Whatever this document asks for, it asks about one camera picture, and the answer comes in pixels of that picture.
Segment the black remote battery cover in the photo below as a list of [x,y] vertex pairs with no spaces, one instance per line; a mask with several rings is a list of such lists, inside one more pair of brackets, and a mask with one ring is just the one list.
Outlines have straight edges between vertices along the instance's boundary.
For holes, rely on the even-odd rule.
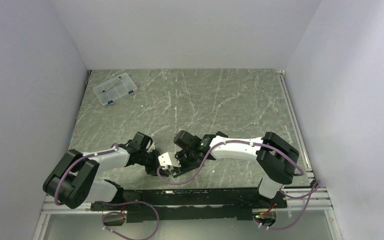
[[216,136],[220,136],[220,137],[223,137],[223,138],[229,138],[229,136],[221,131],[217,131],[215,133]]

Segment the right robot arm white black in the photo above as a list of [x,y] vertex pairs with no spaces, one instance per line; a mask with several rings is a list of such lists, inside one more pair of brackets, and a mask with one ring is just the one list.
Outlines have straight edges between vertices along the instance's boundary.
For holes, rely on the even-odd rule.
[[202,162],[207,160],[234,159],[258,163],[265,176],[258,184],[255,200],[262,208],[269,207],[280,188],[291,184],[294,176],[304,174],[298,166],[299,151],[274,132],[266,132],[263,137],[230,138],[218,131],[200,138],[181,130],[173,142],[180,147],[174,155],[180,164],[176,169],[180,175],[201,169]]

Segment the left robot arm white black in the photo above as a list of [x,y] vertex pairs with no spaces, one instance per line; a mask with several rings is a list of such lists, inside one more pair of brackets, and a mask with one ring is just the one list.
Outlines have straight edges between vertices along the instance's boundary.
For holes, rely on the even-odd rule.
[[84,202],[98,202],[117,210],[126,201],[124,188],[108,179],[97,180],[97,175],[140,165],[148,175],[156,176],[159,154],[153,139],[139,131],[127,143],[113,143],[105,150],[80,152],[70,149],[45,179],[42,189],[54,198],[57,206],[76,209]]

